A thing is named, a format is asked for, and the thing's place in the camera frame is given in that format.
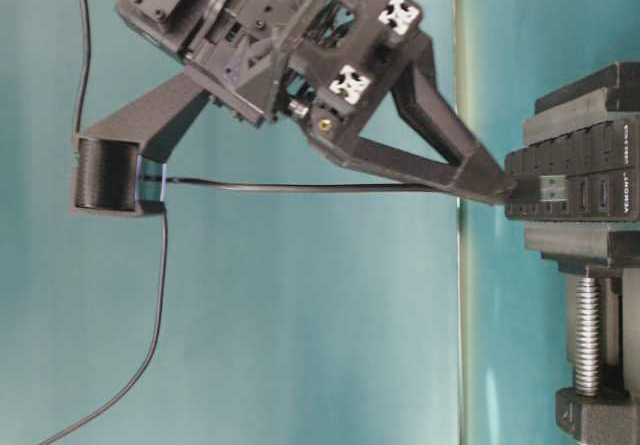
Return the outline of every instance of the black spool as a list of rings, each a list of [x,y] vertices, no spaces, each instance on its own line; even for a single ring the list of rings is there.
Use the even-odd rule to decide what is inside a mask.
[[[134,211],[138,146],[128,142],[80,139],[76,206]]]

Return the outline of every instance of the threaded rod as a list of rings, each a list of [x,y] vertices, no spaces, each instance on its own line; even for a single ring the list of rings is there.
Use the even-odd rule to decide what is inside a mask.
[[[576,392],[596,397],[601,387],[600,286],[595,278],[583,277],[576,287]]]

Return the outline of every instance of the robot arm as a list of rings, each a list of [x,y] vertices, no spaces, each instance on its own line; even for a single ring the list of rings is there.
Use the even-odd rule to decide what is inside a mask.
[[[163,211],[143,169],[166,163],[209,99],[256,127],[293,119],[345,168],[491,204],[516,186],[438,93],[412,0],[119,0],[116,8],[185,68],[78,135],[76,211]],[[360,136],[388,93],[446,163]]]

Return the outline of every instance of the teal backdrop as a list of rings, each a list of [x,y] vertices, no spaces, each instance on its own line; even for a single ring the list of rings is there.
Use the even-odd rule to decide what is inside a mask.
[[[640,60],[640,0],[457,0],[459,102],[500,160],[534,100],[614,61]],[[571,384],[564,281],[524,250],[522,223],[465,204],[466,443],[575,443],[555,426]]]
[[[91,0],[85,125],[179,70],[121,23],[115,1]],[[453,100],[453,0],[418,1]],[[0,10],[0,443],[30,445],[103,403],[142,361],[160,222],[67,213],[77,0],[0,0]],[[367,133],[424,151],[390,103]],[[375,181],[324,161],[292,123],[256,131],[215,107],[170,172]],[[156,360],[65,445],[457,442],[454,199],[172,188],[168,208]]]

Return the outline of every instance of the black cable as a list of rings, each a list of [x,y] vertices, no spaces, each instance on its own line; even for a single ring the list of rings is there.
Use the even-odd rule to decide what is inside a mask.
[[[144,179],[150,182],[159,182],[162,177],[145,176]],[[170,177],[167,183],[174,185],[194,185],[198,187],[213,188],[216,190],[229,190],[233,192],[249,193],[427,193],[433,189],[424,185],[409,185],[402,183],[389,184],[345,184],[345,185],[294,185],[294,184],[251,184],[251,183],[229,183],[215,180],[204,180],[189,177]]]
[[[82,22],[82,70],[80,73],[80,83],[76,93],[75,110],[73,113],[73,129],[71,141],[74,142],[75,136],[80,133],[82,128],[82,112],[84,110],[84,102],[87,96],[87,85],[89,83],[89,72],[91,70],[91,19],[89,14],[89,0],[79,0],[80,19]]]
[[[162,325],[162,312],[164,308],[164,292],[165,292],[165,282],[167,277],[167,251],[169,246],[169,220],[167,214],[165,213],[162,216],[162,254],[160,259],[160,280],[158,283],[158,292],[157,292],[157,300],[156,300],[156,309],[155,309],[155,318],[153,325],[153,336],[151,338],[151,345],[149,346],[149,351],[147,352],[147,356],[145,357],[142,365],[138,368],[136,373],[131,377],[131,379],[127,382],[127,384],[122,387],[122,389],[116,393],[111,400],[98,408],[95,412],[87,415],[83,419],[77,421],[73,425],[65,428],[61,432],[56,433],[50,438],[40,442],[38,445],[51,445],[52,443],[57,442],[58,440],[66,437],[70,433],[75,432],[80,427],[83,427],[87,423],[92,420],[98,418],[103,413],[107,412],[111,407],[113,407],[117,402],[119,402],[128,392],[133,388],[133,386],[140,380],[140,377],[144,374],[144,372],[149,367],[153,356],[156,353],[156,349],[158,348],[158,339],[160,338],[160,328]]]

